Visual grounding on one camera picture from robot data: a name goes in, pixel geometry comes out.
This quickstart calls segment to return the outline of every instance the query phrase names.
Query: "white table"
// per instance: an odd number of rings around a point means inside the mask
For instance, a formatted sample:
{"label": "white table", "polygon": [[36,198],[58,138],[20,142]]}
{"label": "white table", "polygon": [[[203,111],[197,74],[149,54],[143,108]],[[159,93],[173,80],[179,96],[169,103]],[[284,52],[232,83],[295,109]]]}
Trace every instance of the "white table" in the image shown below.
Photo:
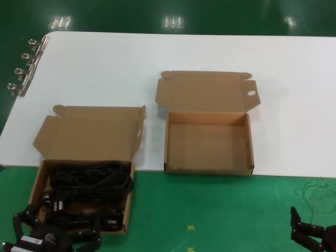
{"label": "white table", "polygon": [[163,170],[165,120],[155,103],[165,70],[253,75],[249,112],[254,174],[336,177],[336,38],[196,36],[57,31],[0,137],[0,164],[38,166],[32,142],[56,104],[146,105],[137,170]]}

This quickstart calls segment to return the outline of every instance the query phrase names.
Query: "open cardboard box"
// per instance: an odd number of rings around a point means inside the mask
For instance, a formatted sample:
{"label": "open cardboard box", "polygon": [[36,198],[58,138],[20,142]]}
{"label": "open cardboard box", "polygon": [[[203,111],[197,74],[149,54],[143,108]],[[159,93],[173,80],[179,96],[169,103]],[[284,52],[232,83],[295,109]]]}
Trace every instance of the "open cardboard box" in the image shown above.
{"label": "open cardboard box", "polygon": [[[29,203],[36,205],[43,192],[51,189],[49,173],[60,163],[96,164],[121,161],[134,180],[132,158],[141,145],[145,106],[64,107],[54,106],[58,117],[47,116],[34,141],[34,147],[45,160],[39,167]],[[123,229],[106,234],[126,234],[130,218],[132,193],[120,202]],[[74,205],[72,210],[90,213],[99,209],[92,205]],[[44,221],[47,210],[41,208],[38,218]]]}
{"label": "open cardboard box", "polygon": [[156,102],[168,109],[167,173],[251,175],[250,109],[260,104],[249,73],[165,71]]}

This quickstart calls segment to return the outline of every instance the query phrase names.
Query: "tan cardboard box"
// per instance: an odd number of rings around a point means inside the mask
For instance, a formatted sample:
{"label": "tan cardboard box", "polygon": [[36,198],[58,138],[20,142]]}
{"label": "tan cardboard box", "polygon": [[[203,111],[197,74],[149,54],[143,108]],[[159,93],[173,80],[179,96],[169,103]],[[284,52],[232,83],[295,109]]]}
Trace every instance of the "tan cardboard box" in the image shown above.
{"label": "tan cardboard box", "polygon": [[[54,106],[59,117],[47,116],[34,141],[34,147],[45,160],[39,167],[29,203],[36,205],[43,192],[51,189],[49,173],[59,163],[94,164],[101,161],[121,161],[134,180],[132,158],[142,140],[145,106],[124,107],[64,107]],[[130,218],[132,193],[120,203],[124,209],[123,229],[106,234],[126,234]],[[73,209],[90,213],[97,208],[76,205]],[[47,210],[41,208],[43,221]]]}
{"label": "tan cardboard box", "polygon": [[168,109],[167,173],[251,175],[250,109],[260,104],[249,73],[165,71],[156,102]]}

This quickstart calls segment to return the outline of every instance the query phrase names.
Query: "white label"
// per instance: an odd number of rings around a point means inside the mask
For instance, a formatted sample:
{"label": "white label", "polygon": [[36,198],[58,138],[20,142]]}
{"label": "white label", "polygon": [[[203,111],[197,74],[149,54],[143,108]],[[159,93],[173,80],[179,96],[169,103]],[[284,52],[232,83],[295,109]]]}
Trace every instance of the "white label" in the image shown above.
{"label": "white label", "polygon": [[24,240],[25,242],[30,242],[30,243],[35,243],[37,245],[41,245],[42,244],[42,240],[36,239],[36,238],[32,238],[29,236],[23,236],[21,238],[21,240]]}
{"label": "white label", "polygon": [[33,252],[24,248],[13,247],[10,249],[10,252]]}

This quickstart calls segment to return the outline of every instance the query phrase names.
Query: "green floor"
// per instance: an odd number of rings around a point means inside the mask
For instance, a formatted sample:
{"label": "green floor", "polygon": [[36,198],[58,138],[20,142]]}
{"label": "green floor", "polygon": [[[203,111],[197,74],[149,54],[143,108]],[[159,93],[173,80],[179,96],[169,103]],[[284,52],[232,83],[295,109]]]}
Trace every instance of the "green floor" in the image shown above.
{"label": "green floor", "polygon": [[[65,30],[62,17],[72,31],[336,36],[336,0],[2,0],[0,130],[27,41]],[[0,173],[1,243],[14,242],[12,215],[26,206],[35,175]],[[334,179],[137,172],[129,234],[103,236],[101,251],[306,251],[290,240],[289,207],[306,222],[336,224],[335,190]]]}

